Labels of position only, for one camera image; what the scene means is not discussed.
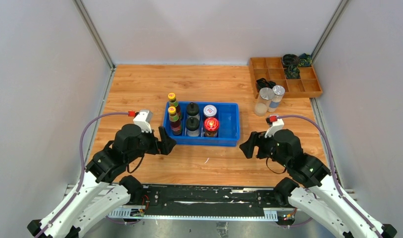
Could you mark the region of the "sauce bottle yellow cap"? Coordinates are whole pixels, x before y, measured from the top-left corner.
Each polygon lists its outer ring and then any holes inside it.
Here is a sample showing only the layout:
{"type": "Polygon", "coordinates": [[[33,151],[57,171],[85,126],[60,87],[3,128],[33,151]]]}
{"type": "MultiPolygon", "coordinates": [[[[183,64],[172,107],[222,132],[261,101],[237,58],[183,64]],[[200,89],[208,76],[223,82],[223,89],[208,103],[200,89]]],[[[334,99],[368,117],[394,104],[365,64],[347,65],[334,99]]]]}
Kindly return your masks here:
{"type": "Polygon", "coordinates": [[[168,113],[169,113],[170,127],[173,135],[181,135],[182,134],[181,120],[177,113],[176,107],[170,106],[168,108],[168,113]]]}
{"type": "Polygon", "coordinates": [[[169,106],[170,107],[175,107],[176,113],[179,116],[179,119],[182,120],[182,114],[181,114],[181,107],[179,105],[179,102],[176,98],[176,94],[171,92],[168,94],[168,99],[169,99],[169,106]]]}

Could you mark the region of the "black cap spice shaker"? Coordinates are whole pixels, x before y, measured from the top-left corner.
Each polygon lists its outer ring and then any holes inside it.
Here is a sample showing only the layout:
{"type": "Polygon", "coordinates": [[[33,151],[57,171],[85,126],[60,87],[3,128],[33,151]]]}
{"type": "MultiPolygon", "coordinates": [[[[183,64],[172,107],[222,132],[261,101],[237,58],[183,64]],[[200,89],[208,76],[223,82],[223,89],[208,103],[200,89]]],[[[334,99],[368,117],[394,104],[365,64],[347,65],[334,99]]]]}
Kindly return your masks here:
{"type": "Polygon", "coordinates": [[[195,102],[190,102],[186,107],[187,118],[196,118],[200,120],[200,108],[195,102]]]}
{"type": "Polygon", "coordinates": [[[189,117],[185,123],[186,135],[190,137],[200,136],[200,120],[196,117],[189,117]]]}

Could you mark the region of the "blue plastic divided bin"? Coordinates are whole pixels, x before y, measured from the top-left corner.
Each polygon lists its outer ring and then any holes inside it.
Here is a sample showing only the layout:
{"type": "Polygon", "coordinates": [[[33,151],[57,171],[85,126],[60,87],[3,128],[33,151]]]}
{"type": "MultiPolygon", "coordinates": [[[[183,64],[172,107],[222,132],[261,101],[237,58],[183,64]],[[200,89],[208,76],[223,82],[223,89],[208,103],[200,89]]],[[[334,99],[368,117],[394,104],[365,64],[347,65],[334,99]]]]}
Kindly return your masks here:
{"type": "Polygon", "coordinates": [[[239,123],[239,106],[237,103],[227,102],[196,102],[200,108],[200,125],[199,135],[189,136],[185,128],[187,120],[187,113],[185,111],[189,101],[180,101],[182,112],[182,133],[174,135],[170,126],[168,108],[169,104],[166,103],[163,127],[165,127],[167,134],[174,139],[178,145],[199,145],[199,146],[222,146],[222,147],[235,147],[240,139],[240,123],[239,123]],[[203,109],[207,105],[213,105],[217,109],[216,118],[219,121],[219,130],[216,137],[206,137],[204,135],[203,122],[205,120],[203,109]]]}

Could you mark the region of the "red lid sauce jar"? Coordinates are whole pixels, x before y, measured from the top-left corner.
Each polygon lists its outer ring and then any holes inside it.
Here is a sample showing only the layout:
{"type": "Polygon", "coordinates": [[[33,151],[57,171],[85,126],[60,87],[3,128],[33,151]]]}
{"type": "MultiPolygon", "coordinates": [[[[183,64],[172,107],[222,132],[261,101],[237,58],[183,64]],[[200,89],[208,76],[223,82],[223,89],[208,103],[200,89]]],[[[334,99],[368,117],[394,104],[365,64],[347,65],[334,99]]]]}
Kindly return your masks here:
{"type": "Polygon", "coordinates": [[[204,120],[204,136],[217,137],[219,131],[219,120],[214,117],[206,118],[204,120]]]}

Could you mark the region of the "white lid sauce jar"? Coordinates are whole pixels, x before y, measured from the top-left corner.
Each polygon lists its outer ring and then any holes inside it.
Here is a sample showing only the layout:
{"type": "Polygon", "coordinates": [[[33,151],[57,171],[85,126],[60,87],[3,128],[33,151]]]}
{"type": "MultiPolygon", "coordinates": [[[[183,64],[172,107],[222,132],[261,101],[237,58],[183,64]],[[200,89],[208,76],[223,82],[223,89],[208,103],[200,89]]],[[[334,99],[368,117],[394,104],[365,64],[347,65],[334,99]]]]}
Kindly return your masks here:
{"type": "Polygon", "coordinates": [[[217,108],[214,105],[206,105],[203,109],[204,118],[216,118],[218,113],[217,108]]]}

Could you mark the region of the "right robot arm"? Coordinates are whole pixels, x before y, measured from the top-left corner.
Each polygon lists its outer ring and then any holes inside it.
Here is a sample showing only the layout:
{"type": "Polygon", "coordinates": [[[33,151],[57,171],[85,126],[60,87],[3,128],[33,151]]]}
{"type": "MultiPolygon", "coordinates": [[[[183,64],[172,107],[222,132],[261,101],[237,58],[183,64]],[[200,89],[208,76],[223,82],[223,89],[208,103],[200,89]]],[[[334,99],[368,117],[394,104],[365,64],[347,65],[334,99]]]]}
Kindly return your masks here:
{"type": "Polygon", "coordinates": [[[245,157],[272,159],[289,174],[275,186],[277,205],[301,209],[337,238],[393,238],[397,230],[382,224],[366,213],[333,179],[331,172],[318,158],[305,153],[300,140],[288,129],[269,136],[252,132],[240,145],[245,157]]]}

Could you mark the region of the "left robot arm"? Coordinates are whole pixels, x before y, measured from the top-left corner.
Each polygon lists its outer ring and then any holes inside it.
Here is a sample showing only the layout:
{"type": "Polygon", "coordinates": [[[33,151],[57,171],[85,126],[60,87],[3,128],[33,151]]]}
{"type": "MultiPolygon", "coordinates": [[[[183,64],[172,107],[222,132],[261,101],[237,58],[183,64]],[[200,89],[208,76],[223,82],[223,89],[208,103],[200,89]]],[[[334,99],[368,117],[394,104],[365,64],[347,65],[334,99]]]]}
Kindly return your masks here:
{"type": "Polygon", "coordinates": [[[166,129],[159,127],[161,138],[150,129],[144,132],[138,125],[126,124],[97,152],[87,164],[79,182],[63,201],[46,217],[31,221],[27,229],[35,238],[81,238],[92,226],[117,207],[139,204],[143,185],[133,176],[125,176],[111,191],[93,199],[124,173],[128,165],[145,154],[168,155],[176,146],[166,129]]]}

